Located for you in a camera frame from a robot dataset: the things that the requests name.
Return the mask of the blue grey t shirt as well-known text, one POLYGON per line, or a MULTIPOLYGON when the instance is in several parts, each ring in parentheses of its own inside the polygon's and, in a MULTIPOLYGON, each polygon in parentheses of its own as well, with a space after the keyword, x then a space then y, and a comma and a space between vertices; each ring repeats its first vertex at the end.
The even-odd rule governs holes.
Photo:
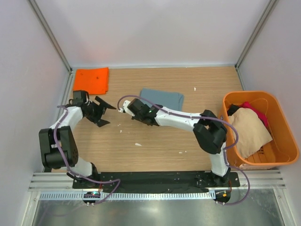
POLYGON ((184 95, 181 93, 143 88, 140 92, 140 96, 150 100, 156 105, 162 105, 169 109, 182 111, 184 95))

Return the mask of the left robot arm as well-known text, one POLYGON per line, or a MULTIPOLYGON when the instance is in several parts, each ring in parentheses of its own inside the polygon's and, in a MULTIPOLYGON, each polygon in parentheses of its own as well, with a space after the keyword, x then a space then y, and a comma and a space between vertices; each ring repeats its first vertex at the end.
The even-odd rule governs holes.
POLYGON ((72 131, 84 118, 99 128, 109 124, 102 116, 107 109, 115 110, 116 107, 98 96, 93 102, 87 91, 76 90, 68 104, 59 108, 63 109, 60 118, 49 128, 39 131, 42 164, 47 169, 64 169, 73 180, 95 188, 102 184, 97 168, 79 156, 72 131))

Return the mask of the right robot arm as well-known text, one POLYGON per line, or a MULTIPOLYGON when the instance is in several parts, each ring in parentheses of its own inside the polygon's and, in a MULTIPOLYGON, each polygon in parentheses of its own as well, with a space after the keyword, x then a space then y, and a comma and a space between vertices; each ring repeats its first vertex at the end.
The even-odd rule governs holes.
POLYGON ((148 126, 170 127, 194 134, 196 141, 204 152, 209 154, 211 162, 210 178, 216 186, 225 186, 230 180, 230 167, 224 159, 227 129, 213 112, 185 113, 175 111, 162 105, 148 106, 138 98, 126 100, 123 112, 133 120, 148 126))

